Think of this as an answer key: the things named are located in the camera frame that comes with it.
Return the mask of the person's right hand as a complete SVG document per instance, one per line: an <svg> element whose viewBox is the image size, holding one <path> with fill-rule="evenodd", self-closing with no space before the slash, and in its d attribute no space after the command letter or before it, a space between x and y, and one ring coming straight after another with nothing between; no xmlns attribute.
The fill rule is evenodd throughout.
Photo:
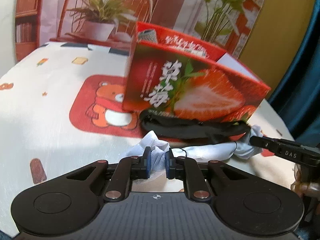
<svg viewBox="0 0 320 240"><path fill-rule="evenodd" d="M295 164L291 190L302 198L303 220L319 229L319 167Z"/></svg>

